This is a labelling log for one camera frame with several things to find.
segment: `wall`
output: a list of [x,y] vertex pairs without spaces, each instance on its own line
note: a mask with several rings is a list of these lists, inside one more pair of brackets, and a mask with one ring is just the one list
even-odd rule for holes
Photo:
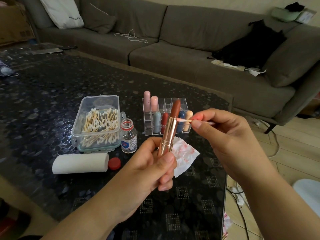
[[320,27],[320,0],[147,0],[167,5],[190,5],[269,14],[273,7],[286,7],[294,2],[318,13],[308,23]]

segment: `coffee table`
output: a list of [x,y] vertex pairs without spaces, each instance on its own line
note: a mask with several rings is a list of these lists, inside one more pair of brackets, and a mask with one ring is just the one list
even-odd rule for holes
[[[42,45],[52,48],[51,44]],[[38,46],[0,51],[0,60],[20,76],[0,80],[0,174],[60,221],[93,197],[116,173],[53,175],[61,154],[77,154],[71,129],[85,96],[120,97],[120,110],[142,134],[145,90],[160,98],[185,97],[194,113],[214,107],[231,111],[233,98],[172,78],[77,51],[31,55]],[[227,174],[209,143],[193,130],[181,136],[201,154],[167,192],[155,190],[115,239],[221,239]],[[122,166],[132,155],[117,148]]]

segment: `acrylic lipstick organizer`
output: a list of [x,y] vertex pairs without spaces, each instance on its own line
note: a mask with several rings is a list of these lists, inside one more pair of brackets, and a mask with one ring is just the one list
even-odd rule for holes
[[[171,109],[172,106],[174,104],[174,102],[176,100],[180,100],[181,101],[181,111],[184,111],[185,113],[189,110],[188,109],[188,105],[187,105],[187,101],[185,97],[169,97],[169,98],[158,98],[158,106],[157,108],[154,105],[151,105],[150,103],[150,108],[144,108],[144,99],[142,99],[142,104],[143,104],[143,120],[144,120],[144,131],[145,131],[145,135],[146,136],[152,136],[152,135],[163,135],[163,133],[161,133],[162,128],[166,127],[165,125],[161,125],[161,121],[160,121],[160,130],[158,133],[154,133],[154,113],[159,111],[161,113],[161,120],[162,120],[162,116],[164,113],[168,113],[170,116],[171,113]],[[184,129],[184,124],[183,125],[178,125],[179,129],[181,130],[182,128]],[[183,131],[181,133],[176,133],[176,134],[186,134],[190,132],[191,129],[191,125],[189,125],[189,129],[187,131]]]

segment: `sofa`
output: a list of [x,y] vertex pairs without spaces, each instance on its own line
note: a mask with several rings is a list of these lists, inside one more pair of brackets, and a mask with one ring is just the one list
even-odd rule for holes
[[[320,28],[284,23],[269,16],[193,6],[166,6],[143,0],[75,0],[79,12],[92,3],[117,21],[111,32],[58,29],[39,0],[20,0],[40,42],[78,46],[78,50],[234,96],[234,112],[285,125],[320,91]],[[213,51],[246,36],[250,22],[287,40],[269,57],[257,77],[207,59]],[[132,42],[116,33],[135,35]]]

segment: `person's left hand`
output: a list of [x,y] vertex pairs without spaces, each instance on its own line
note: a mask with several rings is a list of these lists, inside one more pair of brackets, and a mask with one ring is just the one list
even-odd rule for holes
[[105,201],[106,210],[108,214],[112,213],[110,217],[115,224],[132,216],[157,187],[159,191],[172,188],[177,161],[170,152],[159,159],[156,157],[155,149],[160,143],[159,137],[148,138],[127,164],[91,199],[93,204],[95,198]]

